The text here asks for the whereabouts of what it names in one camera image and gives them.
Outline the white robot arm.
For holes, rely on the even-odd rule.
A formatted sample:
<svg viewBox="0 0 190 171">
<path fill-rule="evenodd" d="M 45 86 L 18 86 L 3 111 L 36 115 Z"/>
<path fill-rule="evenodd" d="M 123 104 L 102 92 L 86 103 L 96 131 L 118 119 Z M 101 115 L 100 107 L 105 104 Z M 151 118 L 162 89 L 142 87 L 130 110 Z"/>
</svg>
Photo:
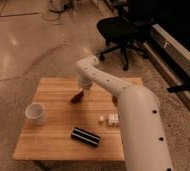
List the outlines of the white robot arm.
<svg viewBox="0 0 190 171">
<path fill-rule="evenodd" d="M 127 171 L 174 171 L 157 96 L 147 87 L 97 68 L 89 56 L 76 62 L 83 89 L 96 83 L 117 99 L 117 113 Z"/>
</svg>

